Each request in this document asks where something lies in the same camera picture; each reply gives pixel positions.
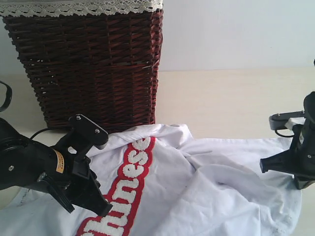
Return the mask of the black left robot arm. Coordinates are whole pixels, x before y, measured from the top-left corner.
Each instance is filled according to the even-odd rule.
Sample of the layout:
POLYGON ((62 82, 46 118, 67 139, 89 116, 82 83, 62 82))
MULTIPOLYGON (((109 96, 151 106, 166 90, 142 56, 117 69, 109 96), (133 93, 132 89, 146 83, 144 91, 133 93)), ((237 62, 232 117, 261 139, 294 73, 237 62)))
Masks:
POLYGON ((54 146, 21 135, 0 120, 0 188, 24 187, 50 194, 66 211, 75 206, 105 217, 112 205, 90 169, 88 151, 103 149, 108 133, 83 115, 70 118, 71 130, 54 146))

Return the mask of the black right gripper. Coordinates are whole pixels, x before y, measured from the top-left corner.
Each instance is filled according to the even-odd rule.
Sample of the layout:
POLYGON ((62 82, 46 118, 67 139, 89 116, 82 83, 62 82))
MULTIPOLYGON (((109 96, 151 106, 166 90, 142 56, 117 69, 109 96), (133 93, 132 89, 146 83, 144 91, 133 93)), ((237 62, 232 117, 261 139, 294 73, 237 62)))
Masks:
POLYGON ((277 171, 294 174, 298 177, 294 179, 295 187, 302 190, 315 182, 315 125, 310 122, 295 125, 293 132, 291 150, 262 158, 259 165, 262 173, 277 171))

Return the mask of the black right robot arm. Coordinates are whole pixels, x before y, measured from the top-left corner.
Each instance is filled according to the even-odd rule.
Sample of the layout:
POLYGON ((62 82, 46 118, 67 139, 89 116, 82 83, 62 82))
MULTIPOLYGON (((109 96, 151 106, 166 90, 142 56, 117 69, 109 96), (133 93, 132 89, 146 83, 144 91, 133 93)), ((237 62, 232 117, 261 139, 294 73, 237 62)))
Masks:
POLYGON ((293 135, 288 150, 260 160, 263 173, 277 171, 294 175, 295 187, 299 190, 315 182, 315 92, 303 101, 304 110, 278 113, 269 116, 271 130, 280 137, 280 130, 291 130, 293 135))

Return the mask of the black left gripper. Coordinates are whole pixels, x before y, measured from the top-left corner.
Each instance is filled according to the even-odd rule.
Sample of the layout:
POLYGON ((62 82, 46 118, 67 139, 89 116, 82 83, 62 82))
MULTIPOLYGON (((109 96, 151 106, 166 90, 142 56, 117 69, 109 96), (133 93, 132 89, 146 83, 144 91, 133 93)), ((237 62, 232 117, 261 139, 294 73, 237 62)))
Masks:
POLYGON ((110 203, 101 193, 97 176, 90 169, 90 158, 86 155, 84 159, 76 160, 76 153, 60 152, 54 146, 49 151, 49 155, 38 161, 41 166, 36 180, 37 191, 50 194, 68 213, 72 213, 76 205, 105 217, 110 211, 110 203))

